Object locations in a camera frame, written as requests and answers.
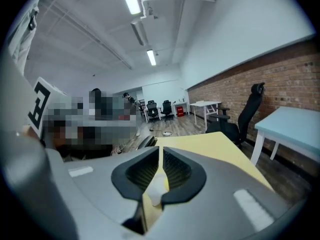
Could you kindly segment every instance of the office chair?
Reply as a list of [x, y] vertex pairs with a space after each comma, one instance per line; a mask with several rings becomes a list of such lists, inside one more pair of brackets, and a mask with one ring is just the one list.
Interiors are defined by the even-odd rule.
[[161, 111], [161, 114], [165, 115], [164, 121], [167, 121], [168, 118], [172, 118], [172, 116], [169, 116], [170, 113], [172, 113], [172, 108], [171, 108], [171, 102], [169, 100], [165, 100], [162, 103], [163, 106], [163, 111]]
[[151, 103], [146, 105], [148, 108], [148, 116], [155, 119], [156, 116], [159, 115], [158, 109], [157, 109], [157, 103]]
[[256, 83], [251, 87], [251, 94], [246, 102], [246, 105], [239, 115], [238, 125], [228, 122], [230, 116], [227, 115], [227, 107], [218, 107], [218, 110], [222, 110], [223, 114], [213, 114], [213, 118], [219, 119], [219, 121], [213, 122], [209, 125], [205, 133], [222, 132], [226, 135], [234, 144], [241, 149], [241, 143], [247, 139], [248, 125], [256, 111], [258, 110], [264, 92], [264, 82]]

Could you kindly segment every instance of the red container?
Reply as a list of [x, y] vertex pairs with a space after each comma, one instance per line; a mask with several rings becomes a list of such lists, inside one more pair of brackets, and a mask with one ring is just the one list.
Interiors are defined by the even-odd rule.
[[178, 117], [183, 117], [185, 115], [184, 108], [182, 106], [177, 106], [176, 113]]

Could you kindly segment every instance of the light blue table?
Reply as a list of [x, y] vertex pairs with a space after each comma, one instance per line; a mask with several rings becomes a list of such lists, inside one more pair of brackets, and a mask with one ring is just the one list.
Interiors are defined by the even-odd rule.
[[265, 138], [275, 141], [270, 157], [274, 159], [279, 144], [320, 163], [320, 112], [281, 106], [256, 123], [258, 130], [251, 162], [256, 165]]

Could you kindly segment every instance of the red brick wall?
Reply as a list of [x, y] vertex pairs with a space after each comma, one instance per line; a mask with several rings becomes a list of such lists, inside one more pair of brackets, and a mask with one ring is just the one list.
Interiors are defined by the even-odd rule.
[[[249, 123], [247, 138], [255, 141], [257, 122], [280, 106], [320, 111], [320, 53], [314, 40], [303, 41], [273, 51], [214, 76], [188, 90], [190, 103], [221, 101], [230, 108], [230, 122], [238, 123], [253, 84], [265, 82], [262, 104]], [[203, 117], [202, 110], [196, 114]], [[274, 142], [265, 140], [264, 146], [272, 150]], [[318, 165], [311, 159], [284, 146], [278, 154], [303, 168], [318, 174]]]

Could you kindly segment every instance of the fluorescent light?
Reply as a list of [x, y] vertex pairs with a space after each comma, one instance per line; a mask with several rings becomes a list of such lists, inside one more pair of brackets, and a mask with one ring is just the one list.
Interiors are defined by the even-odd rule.
[[138, 0], [125, 0], [125, 2], [129, 7], [131, 14], [138, 14], [141, 12]]
[[154, 55], [154, 51], [153, 51], [153, 50], [147, 50], [146, 53], [147, 53], [148, 56], [149, 56], [149, 60], [150, 60], [150, 62], [151, 62], [151, 65], [152, 65], [152, 66], [157, 65], [157, 64], [156, 64], [155, 55]]

